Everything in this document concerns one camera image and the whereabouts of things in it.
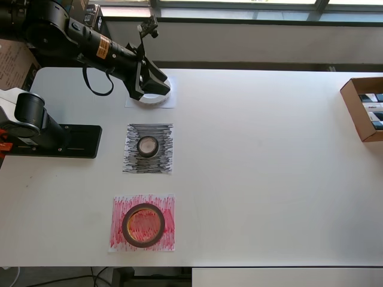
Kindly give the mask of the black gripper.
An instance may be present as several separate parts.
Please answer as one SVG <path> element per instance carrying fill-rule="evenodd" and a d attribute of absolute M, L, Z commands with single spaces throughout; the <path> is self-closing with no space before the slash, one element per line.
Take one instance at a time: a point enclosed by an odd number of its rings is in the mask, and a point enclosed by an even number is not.
<path fill-rule="evenodd" d="M 128 43 L 126 49 L 130 52 L 126 60 L 128 76 L 125 80 L 129 96 L 139 101 L 144 94 L 167 95 L 171 90 L 170 86 L 164 83 L 168 77 L 150 59 L 145 59 L 143 43 L 138 47 Z M 142 86 L 140 78 L 145 61 L 147 61 L 149 71 L 160 81 L 148 80 Z"/>

